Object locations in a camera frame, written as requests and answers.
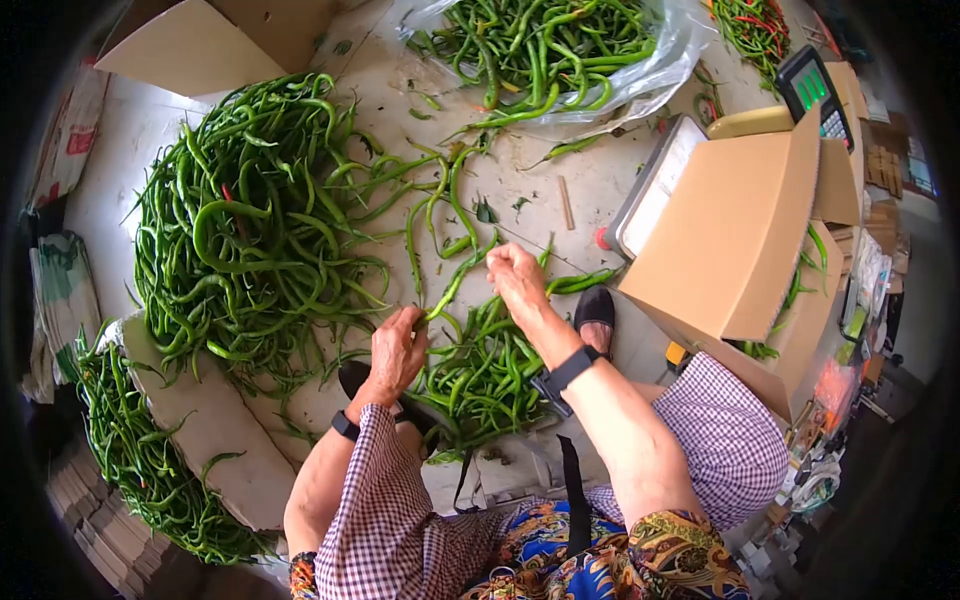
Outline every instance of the scale keypad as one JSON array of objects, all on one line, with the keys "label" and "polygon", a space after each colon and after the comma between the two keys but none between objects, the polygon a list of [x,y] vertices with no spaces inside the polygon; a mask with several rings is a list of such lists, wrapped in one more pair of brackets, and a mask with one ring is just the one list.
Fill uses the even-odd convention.
[{"label": "scale keypad", "polygon": [[850,139],[846,130],[843,128],[843,121],[840,119],[840,111],[834,110],[820,126],[820,135],[823,137],[836,137],[843,140],[843,143],[850,148]]}]

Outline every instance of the forearm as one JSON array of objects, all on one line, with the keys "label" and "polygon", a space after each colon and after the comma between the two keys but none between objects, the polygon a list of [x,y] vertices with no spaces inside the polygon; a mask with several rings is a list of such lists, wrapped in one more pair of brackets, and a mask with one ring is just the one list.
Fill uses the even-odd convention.
[{"label": "forearm", "polygon": [[[584,342],[548,306],[525,333],[547,369],[556,369]],[[680,443],[651,402],[606,359],[598,359],[564,391],[610,472],[628,524],[666,509],[699,511]]]},{"label": "forearm", "polygon": [[[363,407],[375,400],[384,401],[382,394],[382,391],[361,387],[344,413],[351,422],[359,423]],[[353,449],[353,441],[329,429],[310,450],[297,474],[283,514],[290,556],[316,551],[323,542],[326,530],[340,508]]]}]

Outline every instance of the black shoe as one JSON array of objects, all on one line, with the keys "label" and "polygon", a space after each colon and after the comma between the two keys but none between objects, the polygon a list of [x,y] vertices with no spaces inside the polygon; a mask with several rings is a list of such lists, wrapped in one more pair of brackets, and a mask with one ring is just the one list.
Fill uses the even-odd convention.
[{"label": "black shoe", "polygon": [[[573,313],[573,329],[580,334],[580,329],[587,323],[600,323],[610,328],[611,347],[613,346],[613,326],[616,324],[616,308],[613,305],[613,296],[605,285],[594,285],[580,296],[577,310]],[[602,352],[601,356],[609,361],[612,357],[609,351]]]},{"label": "black shoe", "polygon": [[[357,392],[360,391],[360,386],[363,385],[363,382],[366,381],[369,376],[370,365],[361,363],[358,360],[344,361],[344,364],[342,364],[337,371],[337,379],[340,380],[340,387],[344,389],[347,397],[351,400],[354,399]],[[400,395],[397,402],[400,404],[401,410],[394,416],[394,421],[397,423],[402,423],[406,420],[412,422],[414,426],[417,427],[417,431],[426,438],[426,434],[433,429],[437,421],[424,413],[417,407],[417,403],[408,397]],[[440,437],[435,435],[427,442],[427,456],[433,454],[433,451],[437,449],[437,442],[439,440]]]}]

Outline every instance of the woman's left hand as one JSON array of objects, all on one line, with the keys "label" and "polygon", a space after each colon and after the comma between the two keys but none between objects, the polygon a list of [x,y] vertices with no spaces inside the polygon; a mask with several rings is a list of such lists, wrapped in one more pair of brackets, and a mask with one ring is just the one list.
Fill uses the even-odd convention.
[{"label": "woman's left hand", "polygon": [[406,306],[373,333],[371,372],[363,386],[371,394],[370,402],[392,406],[423,367],[429,340],[425,329],[413,333],[422,314],[416,306]]}]

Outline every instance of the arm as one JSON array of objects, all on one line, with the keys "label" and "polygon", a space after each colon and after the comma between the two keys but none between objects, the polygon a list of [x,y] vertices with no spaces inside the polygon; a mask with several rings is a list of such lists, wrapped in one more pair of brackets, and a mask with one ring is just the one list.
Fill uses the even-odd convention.
[{"label": "arm", "polygon": [[[537,260],[517,244],[487,255],[487,279],[510,309],[547,369],[556,369],[583,340],[550,306]],[[573,380],[564,399],[610,472],[613,493],[628,526],[663,510],[701,514],[686,458],[649,401],[600,358]]]},{"label": "arm", "polygon": [[[371,374],[356,397],[344,410],[347,418],[360,423],[368,404],[388,408],[417,376],[423,366],[428,340],[424,332],[411,339],[413,324],[423,311],[407,307],[398,310],[373,334]],[[354,443],[329,429],[310,451],[283,514],[283,531],[291,557],[316,551],[340,508],[347,467]]]}]

